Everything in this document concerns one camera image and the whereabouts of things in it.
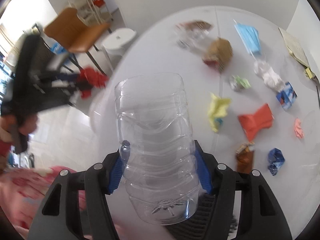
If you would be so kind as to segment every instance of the silver bolt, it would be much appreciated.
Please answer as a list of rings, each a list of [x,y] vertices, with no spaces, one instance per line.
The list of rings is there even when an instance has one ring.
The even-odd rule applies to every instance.
[[[60,175],[61,176],[66,176],[67,174],[68,174],[68,170],[62,170],[62,171],[60,171]]]
[[[223,163],[218,164],[218,169],[224,171],[227,168],[227,166]]]
[[[259,176],[260,176],[260,171],[253,170],[253,171],[252,171],[252,175],[253,175],[253,176],[256,176],[256,177],[259,177]]]
[[[96,164],[93,166],[93,168],[94,168],[95,170],[100,170],[100,169],[102,169],[102,167],[103,167],[102,163],[96,163]]]

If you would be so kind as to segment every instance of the crumpled green paper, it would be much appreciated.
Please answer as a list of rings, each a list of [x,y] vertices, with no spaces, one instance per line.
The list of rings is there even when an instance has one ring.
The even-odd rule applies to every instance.
[[[222,125],[222,118],[228,115],[227,109],[231,103],[231,98],[217,97],[211,93],[211,103],[208,111],[209,122],[214,132],[218,132]]]

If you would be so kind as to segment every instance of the surgical mask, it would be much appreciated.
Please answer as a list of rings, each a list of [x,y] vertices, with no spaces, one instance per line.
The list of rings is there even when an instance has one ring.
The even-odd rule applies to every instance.
[[[261,54],[261,45],[259,33],[256,28],[240,23],[235,24],[235,28],[239,33],[242,42],[249,54]]]

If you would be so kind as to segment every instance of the white table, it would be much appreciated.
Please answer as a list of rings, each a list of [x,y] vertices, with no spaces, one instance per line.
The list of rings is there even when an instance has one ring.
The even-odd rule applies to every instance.
[[[174,25],[195,19],[214,24],[209,38],[220,36],[228,39],[233,47],[233,59],[221,76],[205,65],[196,51],[183,50],[176,45]],[[292,84],[298,98],[289,111],[282,109],[276,94],[254,74],[254,59],[247,53],[233,20],[257,28],[266,59],[276,73]],[[309,57],[309,61],[318,75],[312,58]],[[176,72],[182,76],[194,138],[204,152],[213,154],[218,162],[234,170],[235,150],[241,143],[247,142],[237,116],[254,113],[264,103],[269,104],[275,120],[270,129],[260,131],[254,140],[256,150],[253,167],[263,174],[273,190],[295,238],[307,225],[320,202],[320,110],[314,84],[305,77],[303,67],[289,56],[277,26],[247,11],[218,6],[191,8],[155,24],[130,48],[108,83],[102,100],[103,107],[99,110],[102,116],[98,129],[100,144],[99,156],[95,158],[102,161],[106,154],[119,147],[114,106],[115,85],[132,76],[159,72]],[[252,89],[240,93],[232,91],[228,83],[231,75],[247,78]],[[211,130],[207,117],[210,92],[232,98],[229,114],[218,134]],[[293,131],[296,117],[302,120],[305,132],[302,140]],[[273,177],[267,169],[267,154],[274,147],[282,150],[286,162]],[[236,196],[235,213],[239,212],[240,206],[238,194]],[[173,239],[161,226],[147,224],[138,218],[123,182],[111,196],[107,196],[107,200],[115,223],[129,232],[129,239]]]

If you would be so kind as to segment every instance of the orange chair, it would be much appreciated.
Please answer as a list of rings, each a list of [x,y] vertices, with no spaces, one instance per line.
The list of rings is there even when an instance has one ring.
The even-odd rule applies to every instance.
[[[85,52],[95,66],[105,74],[92,57],[89,49],[94,46],[96,51],[98,51],[94,43],[107,29],[111,33],[110,26],[110,23],[87,26],[78,18],[77,9],[65,8],[53,22],[44,28],[44,33],[73,54],[74,59],[70,57],[70,60],[79,69],[82,69],[82,67],[80,67],[75,53]]]

